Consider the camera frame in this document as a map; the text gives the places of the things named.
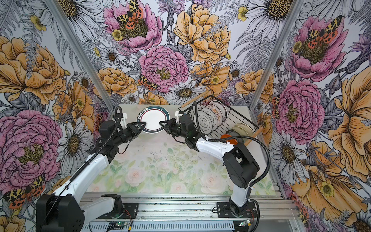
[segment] ceramic plate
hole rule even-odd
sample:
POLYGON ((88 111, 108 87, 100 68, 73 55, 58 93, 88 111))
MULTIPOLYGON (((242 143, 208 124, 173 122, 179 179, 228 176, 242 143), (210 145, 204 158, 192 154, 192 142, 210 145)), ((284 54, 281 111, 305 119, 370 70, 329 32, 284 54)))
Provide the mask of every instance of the ceramic plate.
POLYGON ((218 127, 219 127, 223 123, 223 115, 221 113, 221 110, 216 105, 213 105, 213 104, 208 104, 206 108, 209 108, 210 110, 214 112, 214 114, 218 118, 218 127))
POLYGON ((209 108, 202 108, 201 111, 204 111, 210 116, 211 122, 213 123, 213 131, 218 128, 218 117, 216 117, 215 113, 209 108))
POLYGON ((249 125, 243 122, 236 123, 236 126, 239 126, 242 129, 244 129, 247 132, 248 136, 252 136, 254 134, 254 130, 249 125))
POLYGON ((226 107, 223 105, 223 103, 221 103, 220 101, 217 101, 217 100, 213 100, 213 101, 210 102, 210 104, 213 104, 220 109, 221 114, 223 115, 223 122, 225 122, 226 119, 227 119, 227 116, 228 116, 228 111, 227 111, 226 107))
MULTIPOLYGON (((232 137, 232 136, 229 134, 224 134, 220 138, 229 138, 229 137, 232 137)), ((226 142, 229 142, 230 144, 234 144, 234 145, 238 143, 237 140, 235 139, 230 139, 230 140, 227 140, 226 142)))
MULTIPOLYGON (((198 126, 200 127, 201 133, 210 134, 213 131, 213 123, 210 116, 202 110, 197 111, 198 114, 198 126)), ((196 114, 194 114, 193 121, 197 127, 196 114)))
MULTIPOLYGON (((239 136, 239 135, 241 135, 241 134, 239 134, 238 132, 236 132, 235 130, 228 130, 228 131, 226 132, 226 134, 229 134, 230 136, 239 136)), ((239 143, 243 143, 243 142, 244 142, 242 138, 236 138, 236 140, 237 140, 237 142, 239 142, 239 143)))
POLYGON ((146 122, 143 131, 154 134, 163 130, 159 122, 169 119, 169 113, 164 108, 160 106, 149 106, 138 114, 137 122, 146 122))

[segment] red wire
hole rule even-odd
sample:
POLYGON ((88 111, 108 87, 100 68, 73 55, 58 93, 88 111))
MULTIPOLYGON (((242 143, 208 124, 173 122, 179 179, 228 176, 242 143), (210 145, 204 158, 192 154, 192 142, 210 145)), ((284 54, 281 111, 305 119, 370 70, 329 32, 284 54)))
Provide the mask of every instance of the red wire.
POLYGON ((253 219, 252 219, 251 223, 253 223, 253 222, 254 222, 254 215, 253 215, 253 212, 252 212, 251 210, 249 210, 249 209, 246 209, 246 211, 250 211, 250 213, 251 213, 251 216, 253 217, 253 219))

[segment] metal base plate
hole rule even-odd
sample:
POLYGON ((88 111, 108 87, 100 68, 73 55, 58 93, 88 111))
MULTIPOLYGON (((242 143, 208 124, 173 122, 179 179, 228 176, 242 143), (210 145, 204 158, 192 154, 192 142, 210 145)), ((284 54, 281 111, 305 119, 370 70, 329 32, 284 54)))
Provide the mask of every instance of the metal base plate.
MULTIPOLYGON (((130 213, 131 219, 137 218, 138 213, 138 203, 122 203, 124 205, 124 210, 127 210, 130 213)), ((107 214, 100 216, 97 219, 129 219, 130 216, 124 211, 120 217, 113 218, 107 214)))
MULTIPOLYGON (((230 210, 229 202, 217 202, 216 206, 218 210, 218 218, 234 218, 234 215, 230 210)), ((241 216, 241 218, 252 218, 250 211, 253 212, 254 217, 256 217, 257 212, 253 202, 249 202, 247 204, 245 213, 241 216)))

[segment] pink peony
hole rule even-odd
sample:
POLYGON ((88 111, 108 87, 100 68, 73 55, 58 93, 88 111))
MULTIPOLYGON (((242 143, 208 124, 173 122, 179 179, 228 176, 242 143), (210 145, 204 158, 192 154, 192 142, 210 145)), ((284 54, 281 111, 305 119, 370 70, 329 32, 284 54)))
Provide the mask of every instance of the pink peony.
POLYGON ((318 21, 312 16, 305 21, 299 29, 299 34, 294 37, 294 46, 291 55, 285 61, 286 69, 298 73, 302 78, 310 78, 314 82, 323 80, 326 76, 340 65, 346 52, 341 52, 348 30, 343 31, 344 17, 337 29, 337 35, 330 43, 318 42, 314 48, 309 48, 308 32, 310 30, 321 31, 331 22, 325 19, 318 21))
POLYGON ((160 92, 188 79, 188 66, 184 56, 164 46, 152 47, 146 55, 139 58, 142 75, 156 83, 160 92))
POLYGON ((59 170, 56 163, 62 130, 52 118, 35 110, 0 119, 0 190, 24 189, 36 178, 46 181, 59 170))
POLYGON ((290 80, 280 94, 277 131, 290 134, 300 145, 310 142, 324 121, 325 110, 320 102, 316 85, 309 80, 290 80))
POLYGON ((111 33, 114 40, 118 42, 118 49, 122 54, 147 50, 161 43, 163 25, 160 16, 156 18, 148 3, 145 6, 140 0, 138 3, 143 9, 143 19, 140 19, 133 29, 120 27, 120 23, 116 20, 118 16, 127 14, 129 3, 126 3, 126 6, 120 3, 118 8, 112 5, 112 8, 103 9, 104 23, 108 25, 106 31, 111 33))

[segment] white plate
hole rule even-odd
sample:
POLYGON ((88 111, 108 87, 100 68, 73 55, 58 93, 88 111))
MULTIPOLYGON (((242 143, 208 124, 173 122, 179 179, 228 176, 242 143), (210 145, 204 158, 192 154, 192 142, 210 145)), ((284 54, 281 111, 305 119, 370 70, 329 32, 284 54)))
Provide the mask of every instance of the white plate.
POLYGON ((218 128, 218 117, 216 117, 214 111, 209 108, 202 108, 201 111, 206 112, 210 116, 211 122, 213 123, 213 131, 216 130, 216 128, 218 128))
POLYGON ((221 113, 221 110, 216 105, 213 105, 213 104, 208 104, 206 108, 209 108, 215 113, 216 117, 218 118, 218 127, 219 127, 223 123, 223 115, 221 113))
POLYGON ((146 122, 143 131, 149 134, 158 133, 163 130, 160 121, 169 120, 169 113, 160 106, 149 106, 144 108, 137 117, 137 122, 146 122))
MULTIPOLYGON (((210 116, 202 110, 197 111, 198 115, 198 126, 200 127, 200 131, 203 134, 210 134, 213 131, 213 123, 211 122, 210 116)), ((194 114, 193 117, 194 124, 197 127, 197 122, 196 122, 196 114, 194 114)))
POLYGON ((220 101, 217 101, 217 100, 213 100, 213 101, 210 102, 210 104, 213 104, 220 109, 221 114, 223 115, 223 122, 225 122, 226 119, 227 119, 227 116, 228 116, 228 111, 227 111, 226 107, 223 105, 223 103, 221 103, 220 101))

